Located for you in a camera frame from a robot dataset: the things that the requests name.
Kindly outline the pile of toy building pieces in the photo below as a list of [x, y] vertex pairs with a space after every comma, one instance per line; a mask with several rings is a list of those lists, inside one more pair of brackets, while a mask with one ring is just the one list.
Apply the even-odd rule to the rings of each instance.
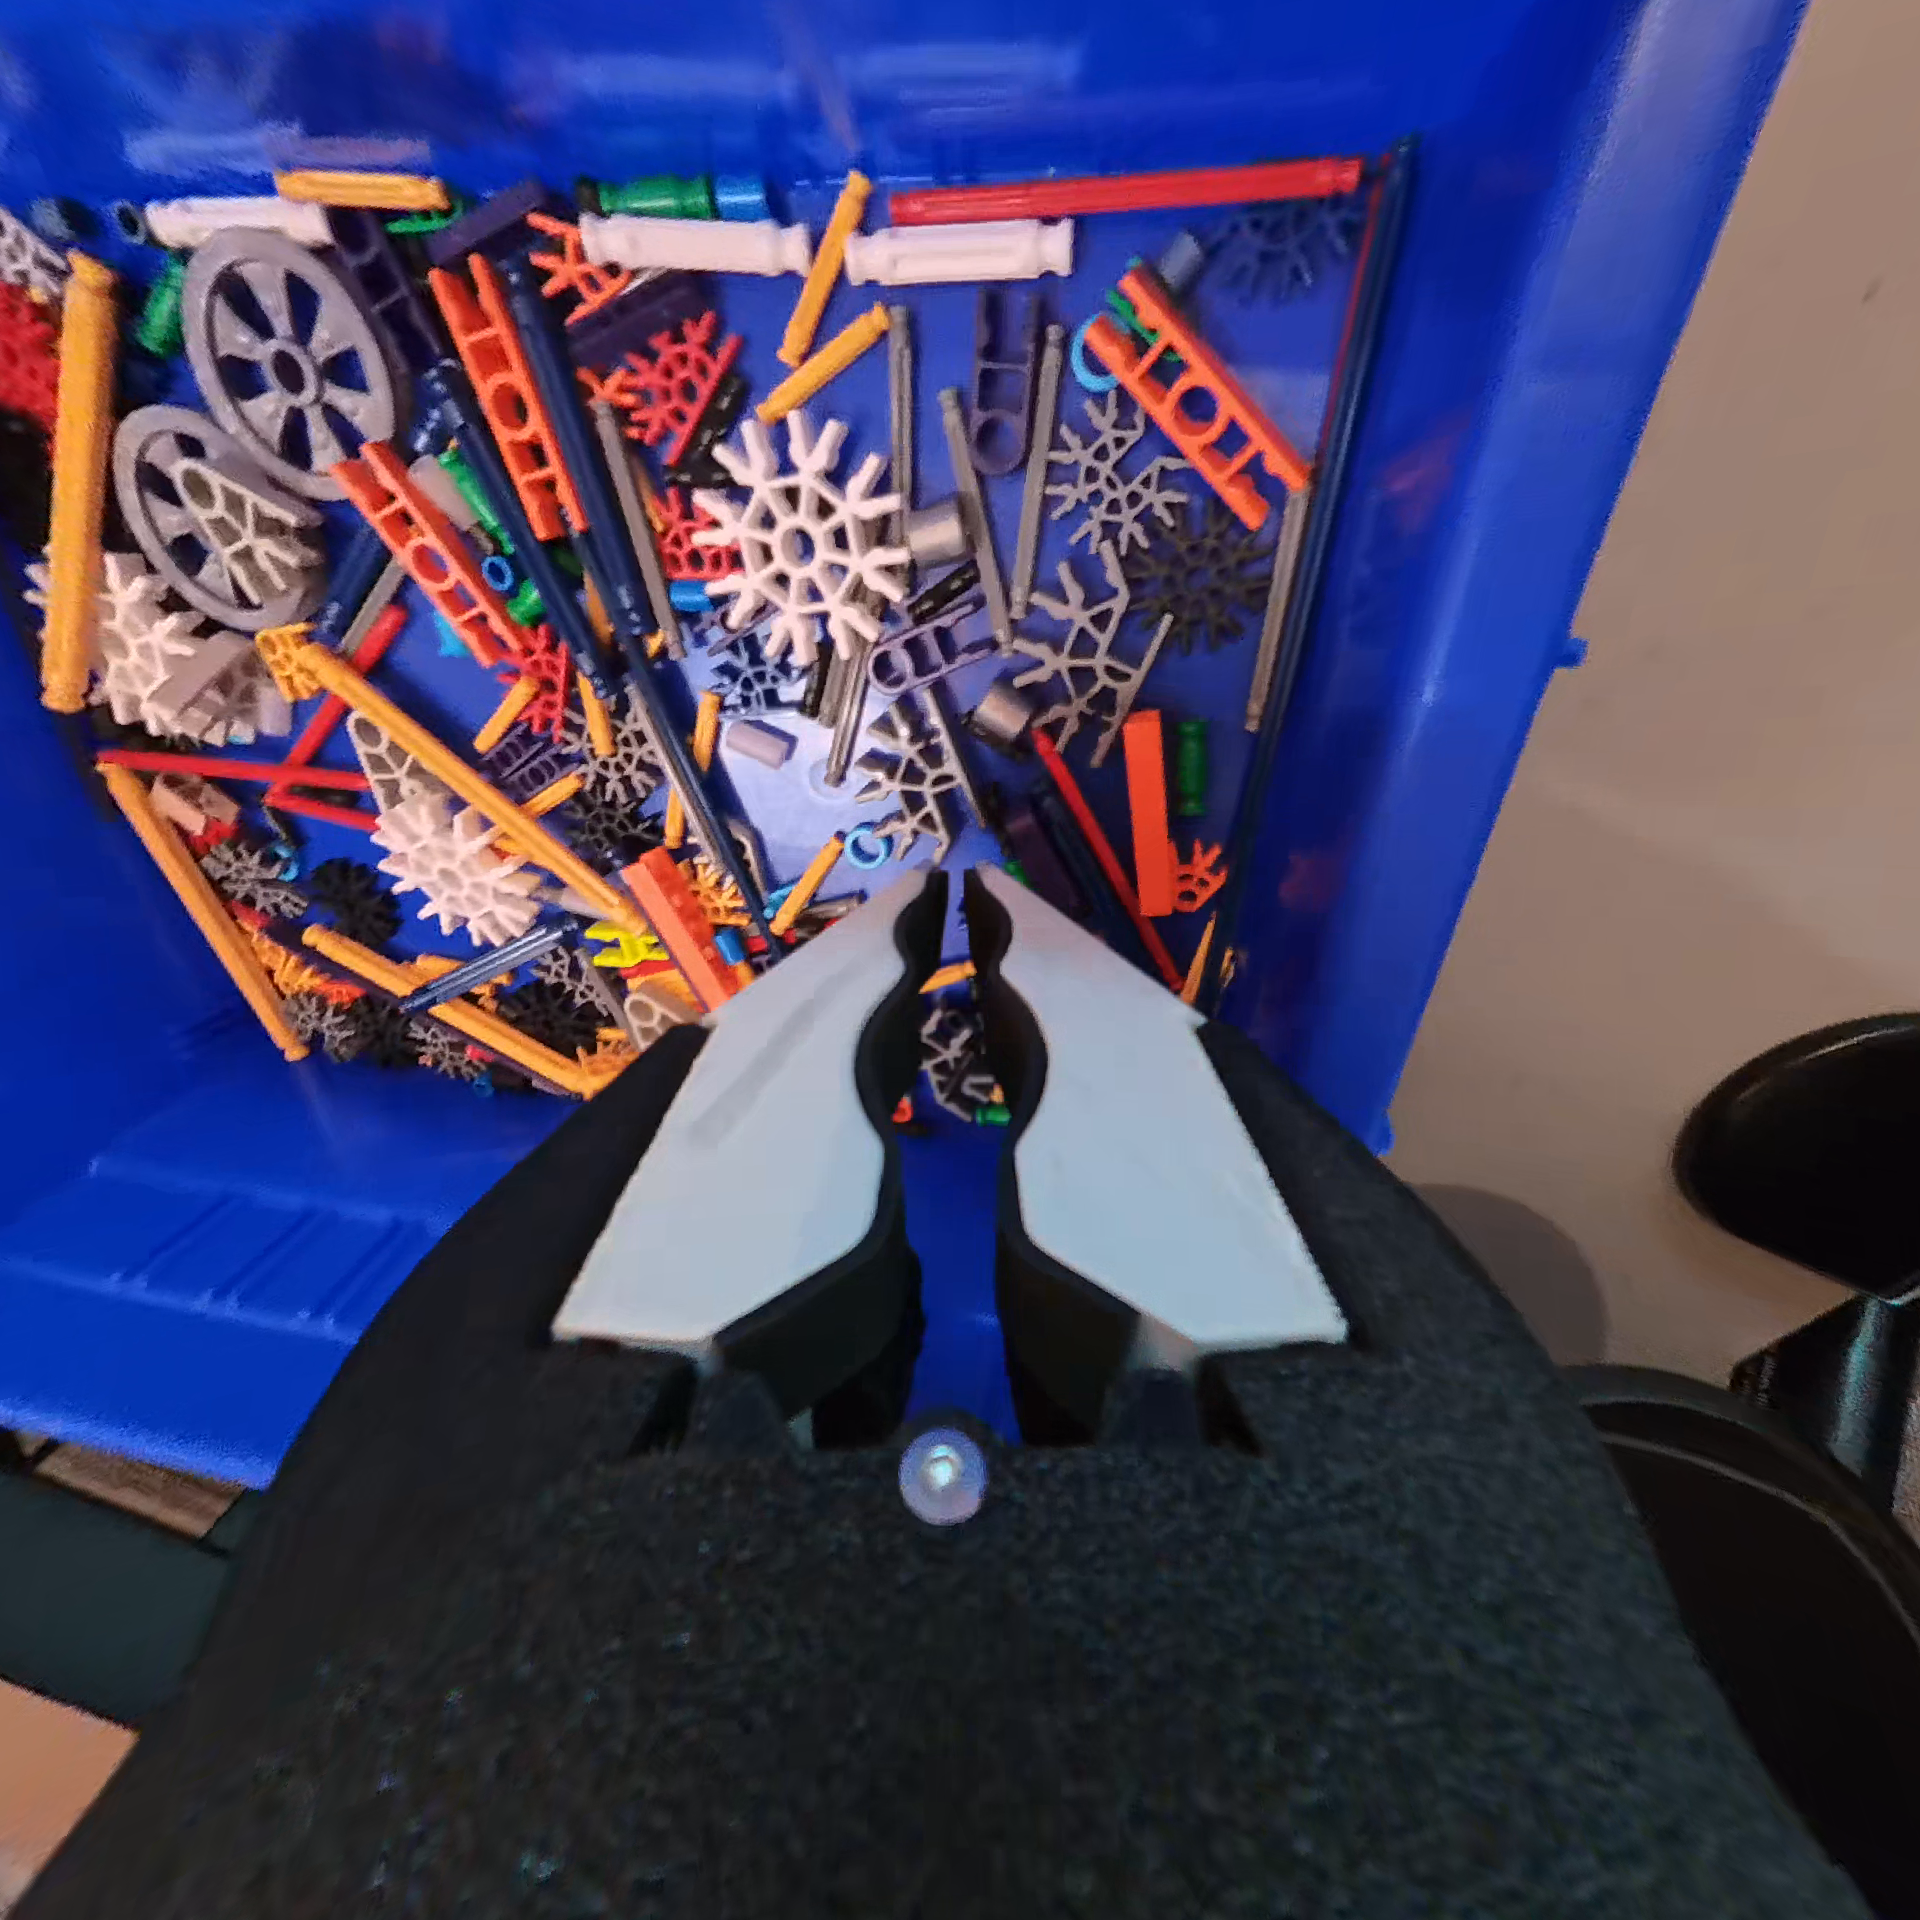
[[1257, 811], [1416, 147], [898, 190], [286, 177], [4, 212], [4, 1165], [299, 1063], [580, 1098], [560, 963], [691, 1017], [955, 810], [1198, 995], [1273, 951]]

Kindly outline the blue plastic bin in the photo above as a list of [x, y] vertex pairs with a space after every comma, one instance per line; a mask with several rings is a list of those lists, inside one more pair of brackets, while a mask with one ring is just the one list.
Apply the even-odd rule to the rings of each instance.
[[[1369, 1148], [1801, 5], [4, 5], [4, 206], [424, 170], [891, 182], [1408, 153], [1275, 748], [1214, 725], [1239, 1025]], [[567, 1103], [294, 1065], [4, 613], [4, 1426], [266, 1484]]]

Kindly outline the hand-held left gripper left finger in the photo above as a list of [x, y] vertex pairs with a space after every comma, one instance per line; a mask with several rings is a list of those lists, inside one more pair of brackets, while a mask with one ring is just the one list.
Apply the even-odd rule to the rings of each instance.
[[839, 1307], [898, 1199], [896, 1106], [921, 1058], [921, 983], [948, 875], [911, 869], [703, 1025], [705, 1042], [552, 1332], [720, 1363], [831, 1286]]

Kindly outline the black office chair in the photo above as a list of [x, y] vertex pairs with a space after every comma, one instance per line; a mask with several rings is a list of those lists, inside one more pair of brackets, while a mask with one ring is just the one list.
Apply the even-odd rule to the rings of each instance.
[[1729, 1074], [1671, 1151], [1722, 1231], [1847, 1289], [1726, 1387], [1575, 1393], [1774, 1782], [1875, 1915], [1918, 1915], [1918, 1027], [1873, 1014]]

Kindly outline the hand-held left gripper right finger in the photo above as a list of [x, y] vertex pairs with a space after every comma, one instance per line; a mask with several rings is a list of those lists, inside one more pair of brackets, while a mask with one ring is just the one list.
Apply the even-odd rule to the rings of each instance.
[[1348, 1318], [1203, 1042], [1204, 1019], [1001, 869], [967, 935], [1014, 1098], [999, 1324], [1025, 1374], [1193, 1374]]

